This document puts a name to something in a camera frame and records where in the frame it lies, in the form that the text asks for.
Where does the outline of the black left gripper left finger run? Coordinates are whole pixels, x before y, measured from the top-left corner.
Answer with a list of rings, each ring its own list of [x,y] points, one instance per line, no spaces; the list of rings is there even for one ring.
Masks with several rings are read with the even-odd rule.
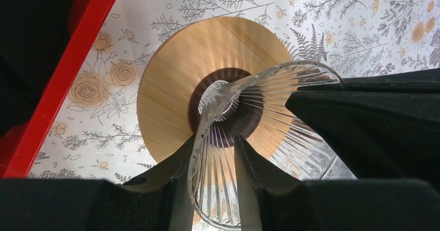
[[[191,230],[187,174],[194,140],[124,184],[2,179],[1,230]]]

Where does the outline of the clear ribbed glass dripper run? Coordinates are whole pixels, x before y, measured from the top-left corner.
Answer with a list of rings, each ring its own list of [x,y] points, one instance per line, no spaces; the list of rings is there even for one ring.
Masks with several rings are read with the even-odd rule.
[[[188,172],[189,196],[207,223],[239,230],[235,170],[236,136],[260,155],[300,180],[321,180],[337,155],[285,104],[310,86],[342,89],[339,75],[318,62],[292,61],[233,82],[217,79],[200,103],[200,122]]]

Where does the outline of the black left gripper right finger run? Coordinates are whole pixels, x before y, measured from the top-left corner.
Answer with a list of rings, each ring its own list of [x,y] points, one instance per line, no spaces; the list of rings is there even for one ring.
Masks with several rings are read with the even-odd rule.
[[[242,230],[439,230],[439,193],[420,180],[309,180],[235,137]]]

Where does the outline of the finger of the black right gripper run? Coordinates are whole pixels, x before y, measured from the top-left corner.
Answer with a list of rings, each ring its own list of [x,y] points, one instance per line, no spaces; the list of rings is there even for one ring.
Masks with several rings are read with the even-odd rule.
[[[439,188],[439,69],[302,86],[285,107],[357,178]]]

